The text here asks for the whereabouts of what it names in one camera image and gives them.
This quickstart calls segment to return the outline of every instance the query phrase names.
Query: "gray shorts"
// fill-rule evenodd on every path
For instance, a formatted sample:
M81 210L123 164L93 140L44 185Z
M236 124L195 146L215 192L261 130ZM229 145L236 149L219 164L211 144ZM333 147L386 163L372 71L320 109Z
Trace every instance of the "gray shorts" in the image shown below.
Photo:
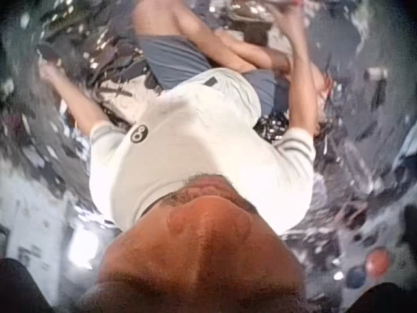
M139 45L158 83L165 90L212 68L194 44L182 36L139 36ZM262 114L288 109L289 83L271 70L243 74L255 89Z

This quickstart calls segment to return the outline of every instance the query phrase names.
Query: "bare leg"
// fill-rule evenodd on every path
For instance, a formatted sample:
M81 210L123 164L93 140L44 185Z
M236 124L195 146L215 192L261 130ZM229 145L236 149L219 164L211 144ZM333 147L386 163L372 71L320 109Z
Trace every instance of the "bare leg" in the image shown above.
M269 68L278 70L281 74L291 81L292 58L287 54L272 48L260 47L254 44L235 39L228 32L217 30L215 34L222 40L222 42L231 48L241 58L254 64L258 68ZM317 92L322 92L326 89L326 80L322 72L312 63L311 71L313 74L314 86Z
M249 72L255 67L227 47L213 32L188 10L181 0L141 0L134 12L139 35L180 35L223 67Z

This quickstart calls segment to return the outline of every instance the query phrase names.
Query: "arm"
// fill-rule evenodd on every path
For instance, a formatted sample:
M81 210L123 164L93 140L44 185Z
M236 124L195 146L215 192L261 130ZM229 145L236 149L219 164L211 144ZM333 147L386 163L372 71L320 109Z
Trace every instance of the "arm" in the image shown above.
M302 8L291 6L285 13L272 5L269 9L293 47L293 71L289 91L290 127L302 128L313 136L317 126L317 95L311 74Z
M41 63L39 67L40 77L50 83L68 104L71 114L85 135L89 136L97 123L109 122L101 107L85 96L58 68L48 63Z
M291 61L288 55L279 50L249 44L234 38L222 29L215 30L214 34L238 56L257 68L278 70L282 74L289 74L291 71Z

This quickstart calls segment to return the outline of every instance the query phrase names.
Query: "black circular logo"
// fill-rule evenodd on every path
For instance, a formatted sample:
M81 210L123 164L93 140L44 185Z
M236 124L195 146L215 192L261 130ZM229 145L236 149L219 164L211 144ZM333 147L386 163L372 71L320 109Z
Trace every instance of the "black circular logo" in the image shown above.
M146 139L149 130L145 125L137 126L130 136L130 141L133 143L139 143Z

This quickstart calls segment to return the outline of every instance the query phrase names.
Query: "red ball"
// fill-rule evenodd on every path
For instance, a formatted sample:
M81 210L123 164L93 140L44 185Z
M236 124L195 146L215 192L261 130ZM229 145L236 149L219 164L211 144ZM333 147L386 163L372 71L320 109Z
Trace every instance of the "red ball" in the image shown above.
M390 266L390 253L385 248L376 248L366 256L366 271L373 278L385 274Z

